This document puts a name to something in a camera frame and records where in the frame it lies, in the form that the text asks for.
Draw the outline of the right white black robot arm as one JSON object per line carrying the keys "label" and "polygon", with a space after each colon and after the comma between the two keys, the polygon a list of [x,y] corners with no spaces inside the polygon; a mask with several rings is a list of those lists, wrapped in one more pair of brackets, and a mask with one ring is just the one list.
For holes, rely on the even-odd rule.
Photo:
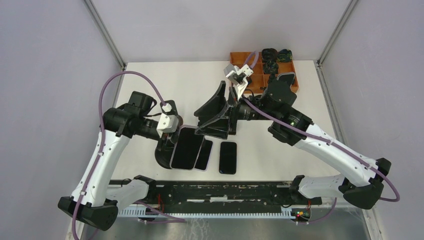
{"label": "right white black robot arm", "polygon": [[222,81],[215,94],[194,112],[197,134],[225,140],[236,133],[239,120],[270,120],[268,132],[276,140],[306,151],[338,171],[327,177],[297,175],[288,191],[293,203],[318,197],[343,198],[369,210],[382,199],[391,162],[365,157],[329,136],[293,107],[297,96],[287,82],[273,80],[263,94],[243,98],[234,88],[225,96],[225,88]]}

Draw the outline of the black round stand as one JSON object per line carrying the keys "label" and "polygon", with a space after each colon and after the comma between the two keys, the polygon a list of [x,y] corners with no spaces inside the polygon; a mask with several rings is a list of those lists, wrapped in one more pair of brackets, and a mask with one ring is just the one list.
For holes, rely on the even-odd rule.
{"label": "black round stand", "polygon": [[170,162],[174,152],[175,145],[173,143],[158,142],[154,150],[156,162],[165,169],[171,169]]}
{"label": "black round stand", "polygon": [[263,75],[263,86],[261,86],[259,88],[261,93],[263,93],[266,90],[266,88],[268,87],[268,85],[276,79],[277,79],[276,74],[264,74]]}

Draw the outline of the black phone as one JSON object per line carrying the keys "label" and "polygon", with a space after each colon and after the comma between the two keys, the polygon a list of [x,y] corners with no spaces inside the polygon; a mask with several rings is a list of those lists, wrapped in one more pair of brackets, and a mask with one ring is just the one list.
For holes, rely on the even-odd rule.
{"label": "black phone", "polygon": [[221,174],[235,175],[237,172],[237,143],[223,141],[220,143],[219,167]]}

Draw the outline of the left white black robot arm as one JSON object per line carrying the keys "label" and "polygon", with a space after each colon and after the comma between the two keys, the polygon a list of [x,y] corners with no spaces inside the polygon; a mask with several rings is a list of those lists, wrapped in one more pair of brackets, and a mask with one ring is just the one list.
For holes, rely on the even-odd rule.
{"label": "left white black robot arm", "polygon": [[160,104],[159,120],[150,118],[150,111],[158,102],[145,93],[134,91],[128,102],[111,107],[100,116],[100,131],[95,150],[79,184],[70,196],[63,196],[58,208],[77,221],[107,231],[114,224],[119,211],[138,200],[153,203],[157,190],[150,186],[153,179],[138,175],[119,189],[108,186],[118,160],[133,136],[157,141],[156,162],[170,169],[182,118],[174,100]]}

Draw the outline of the grey case phone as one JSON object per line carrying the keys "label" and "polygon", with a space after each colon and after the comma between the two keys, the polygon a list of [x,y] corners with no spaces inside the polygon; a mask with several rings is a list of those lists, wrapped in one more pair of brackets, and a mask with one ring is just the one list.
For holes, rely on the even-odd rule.
{"label": "grey case phone", "polygon": [[198,160],[205,136],[196,134],[196,127],[183,125],[178,132],[170,167],[178,170],[192,170]]}

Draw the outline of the lavender case phone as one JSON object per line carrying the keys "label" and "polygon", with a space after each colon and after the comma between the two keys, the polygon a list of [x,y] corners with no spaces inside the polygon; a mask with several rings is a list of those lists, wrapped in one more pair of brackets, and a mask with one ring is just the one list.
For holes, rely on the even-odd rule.
{"label": "lavender case phone", "polygon": [[204,140],[202,147],[200,149],[197,161],[194,166],[196,170],[199,170],[199,171],[207,170],[212,148],[213,148],[213,142],[207,139]]}

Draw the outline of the pink case phone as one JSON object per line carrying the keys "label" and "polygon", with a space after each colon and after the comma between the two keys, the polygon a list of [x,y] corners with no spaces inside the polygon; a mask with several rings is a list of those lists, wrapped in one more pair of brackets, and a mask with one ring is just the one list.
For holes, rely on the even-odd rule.
{"label": "pink case phone", "polygon": [[296,78],[296,74],[294,72],[284,72],[284,73],[280,73],[276,77],[276,80],[286,84],[288,88],[291,89],[293,83],[295,82],[295,78]]}

